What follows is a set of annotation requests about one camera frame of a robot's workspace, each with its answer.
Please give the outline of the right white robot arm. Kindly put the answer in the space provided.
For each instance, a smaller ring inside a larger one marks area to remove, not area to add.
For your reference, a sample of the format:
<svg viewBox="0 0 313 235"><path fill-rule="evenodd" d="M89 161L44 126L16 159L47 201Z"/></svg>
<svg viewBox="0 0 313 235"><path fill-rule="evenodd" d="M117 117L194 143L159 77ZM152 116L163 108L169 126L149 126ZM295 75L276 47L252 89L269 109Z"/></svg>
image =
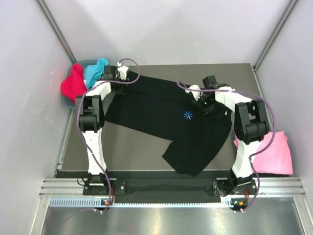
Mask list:
<svg viewBox="0 0 313 235"><path fill-rule="evenodd" d="M211 113L217 104L222 104L234 114L234 133L238 141L235 163L227 180L213 181L216 194L241 193L252 183L253 154L269 132L265 104L260 99L243 96L227 84L219 84L215 76L203 79L204 88L190 86L185 92L203 114Z"/></svg>

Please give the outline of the black t shirt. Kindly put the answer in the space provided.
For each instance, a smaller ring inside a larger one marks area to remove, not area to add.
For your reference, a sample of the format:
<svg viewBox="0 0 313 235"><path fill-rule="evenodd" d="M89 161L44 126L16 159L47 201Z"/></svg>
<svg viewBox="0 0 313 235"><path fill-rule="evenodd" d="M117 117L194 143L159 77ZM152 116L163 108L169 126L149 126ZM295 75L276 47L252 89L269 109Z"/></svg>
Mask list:
<svg viewBox="0 0 313 235"><path fill-rule="evenodd" d="M170 140L163 159L179 174L198 175L215 158L232 127L231 111L216 102L204 115L173 81L138 76L126 95L116 94L105 120Z"/></svg>

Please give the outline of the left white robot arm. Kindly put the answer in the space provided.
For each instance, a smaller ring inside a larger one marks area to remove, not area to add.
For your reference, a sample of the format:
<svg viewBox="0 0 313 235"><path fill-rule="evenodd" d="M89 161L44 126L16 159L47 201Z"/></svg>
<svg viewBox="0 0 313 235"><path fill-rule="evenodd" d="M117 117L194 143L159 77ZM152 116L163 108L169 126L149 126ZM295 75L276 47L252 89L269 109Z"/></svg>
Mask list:
<svg viewBox="0 0 313 235"><path fill-rule="evenodd" d="M107 179L107 165L103 157L102 129L105 123L104 98L111 92L125 94L129 67L118 63L107 66L100 79L86 92L76 97L78 113L76 128L87 147L89 168L84 181L84 195L110 195L111 183Z"/></svg>

